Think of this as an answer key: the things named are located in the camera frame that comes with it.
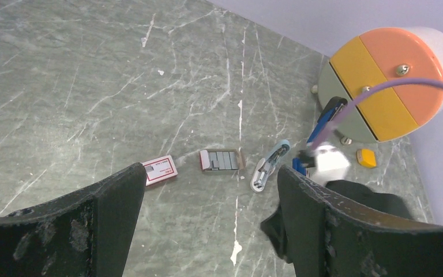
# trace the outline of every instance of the white connector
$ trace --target white connector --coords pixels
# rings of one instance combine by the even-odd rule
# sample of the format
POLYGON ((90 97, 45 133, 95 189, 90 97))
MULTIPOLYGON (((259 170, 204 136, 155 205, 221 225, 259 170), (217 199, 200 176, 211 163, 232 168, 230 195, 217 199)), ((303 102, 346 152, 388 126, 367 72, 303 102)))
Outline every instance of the white connector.
POLYGON ((310 179, 325 186, 327 182, 344 179, 351 163, 336 147, 323 143, 314 152, 315 167, 308 169, 310 179))

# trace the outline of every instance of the yellow cube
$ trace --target yellow cube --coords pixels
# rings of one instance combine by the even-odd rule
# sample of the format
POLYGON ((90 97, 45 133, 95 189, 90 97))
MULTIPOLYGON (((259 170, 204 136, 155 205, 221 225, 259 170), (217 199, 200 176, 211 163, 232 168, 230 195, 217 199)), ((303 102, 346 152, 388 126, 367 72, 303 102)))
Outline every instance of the yellow cube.
POLYGON ((373 167, 377 166, 376 157, 374 156, 374 152, 371 149, 364 148, 357 150, 356 158, 358 160, 358 163, 363 167, 372 169, 373 167))

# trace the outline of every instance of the marble floor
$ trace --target marble floor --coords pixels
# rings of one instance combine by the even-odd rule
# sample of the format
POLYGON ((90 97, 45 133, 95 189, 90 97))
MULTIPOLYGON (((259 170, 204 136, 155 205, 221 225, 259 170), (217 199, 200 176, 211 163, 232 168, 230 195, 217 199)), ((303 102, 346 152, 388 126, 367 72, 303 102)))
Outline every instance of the marble floor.
MULTIPOLYGON (((202 0, 0 0, 0 216, 170 154, 178 178, 146 192, 124 276, 294 276, 258 229, 276 178, 248 180, 278 140, 304 146, 325 61, 202 0), (246 170, 202 174, 213 147, 241 147, 246 170)), ((372 170, 361 146, 343 148, 349 179, 431 221, 408 138, 368 145, 372 170)))

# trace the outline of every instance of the multicolored drawer cabinet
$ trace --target multicolored drawer cabinet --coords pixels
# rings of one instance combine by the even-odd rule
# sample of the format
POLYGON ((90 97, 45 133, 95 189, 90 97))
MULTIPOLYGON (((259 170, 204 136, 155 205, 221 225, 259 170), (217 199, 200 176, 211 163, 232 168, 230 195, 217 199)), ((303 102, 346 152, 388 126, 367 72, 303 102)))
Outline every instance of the multicolored drawer cabinet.
MULTIPOLYGON (((348 101, 387 80, 424 77, 443 81, 443 33, 430 28, 379 28, 353 38, 320 74, 322 106, 334 96, 348 101)), ((365 101, 338 127, 344 140, 376 143, 405 136, 443 108, 443 90, 421 85, 388 88, 365 101)))

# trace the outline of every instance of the wall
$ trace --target wall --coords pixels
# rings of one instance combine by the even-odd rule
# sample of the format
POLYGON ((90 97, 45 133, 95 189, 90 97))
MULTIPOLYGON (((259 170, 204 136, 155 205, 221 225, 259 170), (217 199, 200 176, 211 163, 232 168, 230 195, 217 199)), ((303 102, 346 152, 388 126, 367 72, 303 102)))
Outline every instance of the wall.
MULTIPOLYGON (((439 0, 210 0, 327 56, 378 27, 426 26, 443 32, 439 0)), ((443 111, 410 135, 435 222, 443 224, 443 111)))

